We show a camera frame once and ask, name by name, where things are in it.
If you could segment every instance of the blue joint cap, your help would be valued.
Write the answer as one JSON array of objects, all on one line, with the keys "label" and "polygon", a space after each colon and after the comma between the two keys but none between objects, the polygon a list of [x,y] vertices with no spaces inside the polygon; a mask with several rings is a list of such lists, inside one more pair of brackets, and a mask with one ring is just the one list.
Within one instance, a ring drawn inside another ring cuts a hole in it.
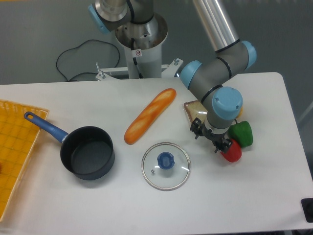
[{"label": "blue joint cap", "polygon": [[103,22],[99,18],[98,14],[95,11],[95,9],[93,8],[92,4],[88,7],[88,10],[91,14],[93,21],[96,23],[97,27],[99,28],[100,32],[104,33],[104,34],[109,33],[110,31],[105,27],[105,25],[103,24]]},{"label": "blue joint cap", "polygon": [[181,71],[180,79],[187,89],[189,89],[190,82],[201,65],[201,62],[195,60],[186,65]]},{"label": "blue joint cap", "polygon": [[213,110],[224,120],[235,119],[243,105],[240,92],[232,87],[221,87],[213,95]]},{"label": "blue joint cap", "polygon": [[248,54],[249,54],[249,61],[248,61],[248,65],[246,67],[246,69],[248,69],[251,65],[253,65],[255,63],[256,58],[257,58],[257,54],[256,54],[256,50],[255,50],[254,46],[250,42],[242,41],[242,43],[247,48]]},{"label": "blue joint cap", "polygon": [[174,156],[169,152],[160,153],[157,157],[157,163],[161,169],[169,170],[175,164]]}]

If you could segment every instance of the yellow plastic tray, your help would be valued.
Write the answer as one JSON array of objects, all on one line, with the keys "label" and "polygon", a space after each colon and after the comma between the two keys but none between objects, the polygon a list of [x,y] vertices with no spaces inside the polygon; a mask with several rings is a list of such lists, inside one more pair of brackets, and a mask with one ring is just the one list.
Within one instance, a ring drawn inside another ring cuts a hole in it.
[{"label": "yellow plastic tray", "polygon": [[31,111],[46,119],[49,110],[0,99],[0,222],[27,166],[40,128],[24,119]]}]

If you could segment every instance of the black electrical cord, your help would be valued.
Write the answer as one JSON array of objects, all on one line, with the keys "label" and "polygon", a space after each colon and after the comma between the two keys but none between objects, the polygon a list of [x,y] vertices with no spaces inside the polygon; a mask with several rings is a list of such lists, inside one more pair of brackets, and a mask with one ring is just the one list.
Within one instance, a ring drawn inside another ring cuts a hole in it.
[{"label": "black electrical cord", "polygon": [[117,53],[118,53],[118,60],[117,60],[116,65],[114,66],[114,68],[116,68],[116,66],[118,65],[119,60],[120,60],[120,52],[119,52],[118,48],[117,48],[114,44],[108,43],[108,42],[104,42],[104,41],[101,41],[101,40],[97,40],[97,39],[90,39],[90,40],[87,40],[87,41],[81,43],[81,44],[80,44],[79,46],[77,46],[77,47],[74,47],[74,48],[67,49],[67,50],[63,51],[63,52],[59,55],[59,57],[58,57],[58,59],[57,59],[57,62],[56,62],[56,68],[57,68],[57,71],[67,80],[67,82],[72,82],[72,81],[76,81],[76,82],[77,82],[77,80],[74,80],[74,78],[76,78],[76,77],[78,77],[78,76],[80,76],[80,75],[82,75],[82,74],[98,74],[97,72],[82,72],[82,73],[77,74],[77,75],[73,76],[72,78],[68,79],[68,78],[59,70],[59,67],[58,67],[58,61],[59,61],[60,57],[61,57],[65,52],[67,52],[67,51],[69,51],[69,50],[78,49],[78,48],[80,48],[82,45],[84,45],[84,44],[86,44],[86,43],[88,43],[88,42],[99,42],[99,43],[109,44],[110,46],[113,46],[113,47],[117,50]]}]

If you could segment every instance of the black cable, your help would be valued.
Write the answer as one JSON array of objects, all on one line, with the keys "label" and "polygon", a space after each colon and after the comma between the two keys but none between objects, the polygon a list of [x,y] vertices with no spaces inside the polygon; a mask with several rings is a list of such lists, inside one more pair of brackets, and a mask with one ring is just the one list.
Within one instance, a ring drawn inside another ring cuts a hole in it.
[{"label": "black cable", "polygon": [[58,67],[58,61],[59,61],[60,57],[61,57],[65,52],[67,52],[67,51],[69,51],[69,50],[78,49],[78,48],[80,48],[82,45],[84,45],[84,44],[86,44],[86,43],[88,43],[88,42],[99,42],[99,43],[109,44],[110,46],[113,46],[113,47],[117,50],[117,53],[118,53],[118,60],[117,60],[116,65],[114,66],[114,68],[116,68],[116,66],[118,65],[119,60],[120,60],[120,52],[119,52],[117,46],[115,46],[115,45],[112,44],[112,43],[104,42],[104,41],[101,41],[101,40],[89,39],[89,40],[87,40],[87,41],[81,43],[81,44],[80,44],[79,46],[77,46],[77,47],[74,47],[74,48],[67,49],[67,50],[63,51],[63,52],[59,55],[59,57],[58,57],[58,59],[57,59],[57,62],[56,62],[56,68],[57,68],[57,71],[67,80],[67,82],[72,82],[72,81],[76,81],[76,82],[77,82],[77,80],[74,80],[74,78],[76,78],[76,77],[78,77],[78,76],[80,76],[80,75],[82,75],[82,74],[98,74],[98,73],[96,73],[96,72],[82,72],[82,73],[77,74],[77,75],[73,76],[72,78],[68,79],[68,78],[59,70],[59,67]]},{"label": "black cable", "polygon": [[[132,38],[131,50],[134,50],[134,43],[135,43],[135,39]],[[139,78],[143,78],[142,73],[140,72],[138,63],[137,63],[137,59],[136,59],[136,57],[134,57],[134,56],[133,56],[133,62],[134,62],[134,64],[135,64],[135,66],[136,66],[136,69],[137,69]]]}]

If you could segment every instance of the baguette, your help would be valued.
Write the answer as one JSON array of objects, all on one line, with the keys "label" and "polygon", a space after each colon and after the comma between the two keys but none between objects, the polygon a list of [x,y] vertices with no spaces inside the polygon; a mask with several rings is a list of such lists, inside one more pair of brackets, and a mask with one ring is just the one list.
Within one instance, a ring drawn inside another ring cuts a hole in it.
[{"label": "baguette", "polygon": [[168,88],[159,93],[131,123],[124,135],[127,144],[134,144],[149,129],[152,123],[173,102],[176,91]]}]

